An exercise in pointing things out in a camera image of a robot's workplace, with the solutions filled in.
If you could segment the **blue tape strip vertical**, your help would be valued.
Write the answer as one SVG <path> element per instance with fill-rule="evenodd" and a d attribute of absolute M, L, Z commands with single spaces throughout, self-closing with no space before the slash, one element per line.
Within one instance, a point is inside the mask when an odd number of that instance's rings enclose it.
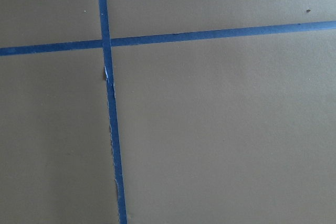
<path fill-rule="evenodd" d="M 102 36 L 102 49 L 104 57 L 104 71 L 106 74 L 107 99 L 110 121 L 110 136 L 111 148 L 113 156 L 114 177 L 117 188 L 117 205 L 119 223 L 127 223 L 127 210 L 125 205 L 124 183 L 122 160 L 119 140 L 118 117 L 116 98 L 114 90 L 114 76 L 113 76 L 113 61 L 112 61 L 112 46 L 109 30 L 109 17 L 107 0 L 99 0 L 99 14 Z"/>

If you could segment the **blue tape strip horizontal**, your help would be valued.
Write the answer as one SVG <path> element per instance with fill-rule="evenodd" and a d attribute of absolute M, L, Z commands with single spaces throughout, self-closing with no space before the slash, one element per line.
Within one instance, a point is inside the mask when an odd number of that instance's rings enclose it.
<path fill-rule="evenodd" d="M 16 46 L 1 48 L 1 56 L 39 54 L 58 51 L 73 51 L 84 49 L 136 46 L 147 44 L 160 44 L 166 42 L 182 42 L 192 40 L 207 40 L 217 38 L 232 38 L 271 34 L 299 33 L 316 30 L 335 29 L 335 21 L 311 22 L 311 23 L 296 23 L 284 25 L 270 25 L 258 27 L 231 28 L 220 30 L 193 31 L 187 33 L 173 33 L 160 35 L 147 35 L 135 37 L 110 38 L 107 33 L 103 33 L 103 38 L 100 40 L 84 40 L 60 42 L 52 44 Z"/>

